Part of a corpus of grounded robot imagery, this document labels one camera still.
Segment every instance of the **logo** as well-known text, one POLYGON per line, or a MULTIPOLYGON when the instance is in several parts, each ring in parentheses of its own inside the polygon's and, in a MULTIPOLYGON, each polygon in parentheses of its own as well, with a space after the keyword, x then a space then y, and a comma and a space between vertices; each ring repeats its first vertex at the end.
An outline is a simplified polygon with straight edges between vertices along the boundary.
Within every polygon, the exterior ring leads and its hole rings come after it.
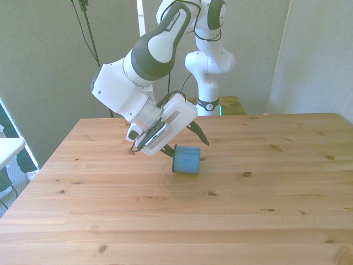
POLYGON ((175 14, 173 19, 170 21, 169 25, 167 26, 167 31, 170 31, 173 28, 173 26, 174 26, 175 22, 178 20, 179 16, 180 16, 180 11, 177 11, 177 13, 175 14))
POLYGON ((206 109, 209 111, 209 110, 213 110, 213 105, 212 104, 208 104, 206 106, 206 109))

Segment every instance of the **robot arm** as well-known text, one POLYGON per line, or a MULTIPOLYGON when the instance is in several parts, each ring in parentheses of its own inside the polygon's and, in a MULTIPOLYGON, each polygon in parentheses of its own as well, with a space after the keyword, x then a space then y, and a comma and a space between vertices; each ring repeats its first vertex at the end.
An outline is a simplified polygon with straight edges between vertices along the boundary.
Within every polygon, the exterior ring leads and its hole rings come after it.
MULTIPOLYGON (((200 0, 164 0, 157 13, 159 26, 140 37, 123 59, 102 65, 91 84, 97 99, 131 123, 126 138, 135 141, 137 150, 147 155, 162 150, 173 156, 167 144, 185 127, 208 144, 193 121, 197 117, 196 107, 181 94, 169 94, 165 102, 157 103, 141 89, 171 72, 181 37, 187 28, 195 27, 196 21, 202 21, 201 6, 200 0)), ((209 33, 213 34, 209 28, 199 32, 209 33)))

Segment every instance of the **wood grain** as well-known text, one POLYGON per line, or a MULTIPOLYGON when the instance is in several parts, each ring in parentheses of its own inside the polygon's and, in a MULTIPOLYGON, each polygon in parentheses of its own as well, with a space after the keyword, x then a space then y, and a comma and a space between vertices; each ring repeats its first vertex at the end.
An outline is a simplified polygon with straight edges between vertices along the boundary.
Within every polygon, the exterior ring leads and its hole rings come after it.
POLYGON ((83 119, 0 219, 0 264, 353 264, 353 127, 335 114, 198 117, 199 174, 83 119))

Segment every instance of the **black cable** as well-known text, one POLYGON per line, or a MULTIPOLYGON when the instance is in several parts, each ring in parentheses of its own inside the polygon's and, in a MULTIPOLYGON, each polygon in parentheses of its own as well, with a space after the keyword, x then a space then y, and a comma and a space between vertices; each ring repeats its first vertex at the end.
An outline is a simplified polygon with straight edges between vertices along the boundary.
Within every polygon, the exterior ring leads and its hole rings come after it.
POLYGON ((18 198, 18 193, 17 193, 17 190, 15 189, 15 187, 11 184, 11 187, 13 188, 13 190, 15 191, 15 194, 16 194, 16 198, 18 198))
POLYGON ((175 2, 193 4, 194 6, 197 6, 197 7, 198 7, 199 12, 198 12, 198 14, 197 14, 197 16, 196 16, 196 20, 195 20, 195 24, 194 24, 194 30, 193 30, 193 32, 195 33, 195 36, 196 36, 198 39, 200 39, 200 40, 206 40, 206 41, 219 41, 219 40, 222 38, 222 29, 220 29, 220 33, 219 33, 217 36, 215 36, 214 38, 212 38, 212 39, 205 39, 205 38, 199 36, 199 35, 196 33, 196 25, 197 25, 197 20, 199 19, 199 15, 200 15, 200 12, 201 12, 201 7, 200 7, 198 4, 195 4, 195 3, 193 3, 193 2, 189 2, 189 1, 185 1, 185 0, 175 0, 175 1, 173 1, 173 2, 172 2, 169 6, 167 6, 167 8, 163 11, 163 13, 162 13, 162 15, 161 15, 161 21, 162 21, 162 18, 163 18, 163 16, 164 16, 165 12, 166 12, 175 2))
POLYGON ((90 39, 91 39, 91 41, 92 41, 92 46, 93 46, 95 58, 96 58, 96 60, 97 60, 98 67, 100 67, 100 62, 99 62, 97 50, 95 49, 95 44, 94 44, 94 40, 93 40, 92 31, 91 31, 91 29, 90 29, 90 25, 89 25, 89 21, 88 21, 88 17, 87 17, 87 12, 86 12, 86 11, 83 11, 83 14, 84 14, 84 17, 85 17, 85 19, 86 19, 87 28, 88 28, 88 31, 89 31, 90 39))
POLYGON ((192 76, 192 73, 191 73, 191 74, 187 77, 187 79, 185 80, 185 82, 184 82, 184 84, 183 84, 183 86, 182 86, 182 88, 181 88, 180 92, 182 92, 182 91, 183 91, 184 86, 185 86, 185 84, 186 84, 187 80, 190 78, 190 76, 192 76))
POLYGON ((179 94, 183 95, 183 97, 185 98, 185 101, 187 100, 186 95, 182 91, 173 91, 169 95, 173 95, 173 94, 176 94, 176 93, 179 93, 179 94))
POLYGON ((93 58, 95 59, 95 61, 99 64, 99 61, 98 61, 97 58, 94 56, 93 51, 91 50, 91 48, 89 47, 89 45, 88 45, 88 43, 87 43, 87 41, 86 41, 86 38, 85 38, 84 32, 83 32, 83 28, 82 28, 82 24, 81 24, 81 21, 79 20, 79 16, 78 16, 76 7, 75 7, 75 5, 74 5, 74 3, 73 3, 73 0, 71 0, 71 3, 72 3, 72 5, 73 5, 73 8, 75 9, 75 13, 76 13, 76 16, 77 16, 77 19, 78 19, 78 22, 79 22, 79 26, 80 26, 80 28, 81 28, 81 32, 82 32, 82 36, 83 36, 84 42, 86 43, 86 45, 87 45, 87 47, 88 47, 90 53, 92 54, 93 58))
MULTIPOLYGON (((81 28, 81 32, 82 32, 82 36, 83 36, 84 42, 86 43, 86 45, 87 45, 87 47, 88 47, 90 53, 92 54, 93 58, 95 59, 96 63, 98 64, 98 67, 100 67, 100 62, 99 62, 97 50, 96 50, 96 48, 95 48, 94 39, 93 39, 92 31, 91 31, 91 29, 90 29, 90 25, 89 25, 87 13, 86 13, 85 10, 82 10, 83 13, 84 13, 84 17, 85 17, 86 23, 87 23, 87 28, 88 28, 88 31, 89 31, 89 35, 90 35, 90 39, 91 39, 91 42, 92 42, 92 45, 93 45, 93 50, 94 50, 95 55, 93 54, 92 49, 90 48, 90 46, 88 45, 88 43, 87 43, 87 41, 86 41, 86 38, 85 38, 84 32, 83 32, 83 28, 82 28, 82 24, 81 24, 81 21, 80 21, 80 19, 79 19, 79 16, 78 16, 76 7, 75 7, 75 5, 74 5, 74 3, 73 3, 73 0, 71 0, 71 3, 72 3, 72 5, 73 5, 73 9, 75 10, 75 13, 76 13, 76 16, 77 16, 77 19, 78 19, 78 22, 79 22, 79 26, 80 26, 80 28, 81 28)), ((110 117, 111 117, 111 118, 114 118, 113 111, 112 111, 110 108, 108 108, 108 109, 109 109, 110 117)))
POLYGON ((9 208, 0 200, 0 203, 5 206, 5 208, 8 210, 9 208))
POLYGON ((141 149, 134 150, 134 149, 133 149, 134 146, 135 146, 135 142, 134 142, 134 143, 132 144, 132 146, 131 146, 131 152, 137 153, 137 152, 140 152, 140 151, 141 151, 141 149))
POLYGON ((168 75, 168 94, 170 93, 170 76, 171 76, 171 74, 169 73, 169 75, 168 75))

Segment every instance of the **gray wall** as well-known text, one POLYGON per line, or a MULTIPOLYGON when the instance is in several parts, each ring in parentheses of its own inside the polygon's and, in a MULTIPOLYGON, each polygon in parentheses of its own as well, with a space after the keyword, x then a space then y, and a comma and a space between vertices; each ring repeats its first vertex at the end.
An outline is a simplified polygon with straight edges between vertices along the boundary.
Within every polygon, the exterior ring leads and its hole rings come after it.
MULTIPOLYGON (((138 38, 136 1, 90 0, 88 17, 101 63, 138 38)), ((0 25, 0 97, 42 166, 80 118, 109 116, 89 89, 97 64, 67 0, 1 0, 0 25)))
POLYGON ((292 0, 267 111, 353 123, 352 0, 292 0))
MULTIPOLYGON (((156 12, 161 0, 144 0, 146 30, 157 26, 156 12)), ((224 46, 235 55, 234 71, 215 76, 222 96, 237 96, 248 114, 263 113, 270 95, 279 49, 283 37, 290 0, 226 0, 228 14, 222 27, 224 46)), ((177 49, 172 71, 172 90, 180 90, 189 75, 184 60, 188 52, 198 50, 195 37, 188 34, 177 49)), ((153 87, 157 99, 167 93, 168 79, 162 78, 153 87)), ((193 78, 184 88, 188 97, 197 97, 193 78)))

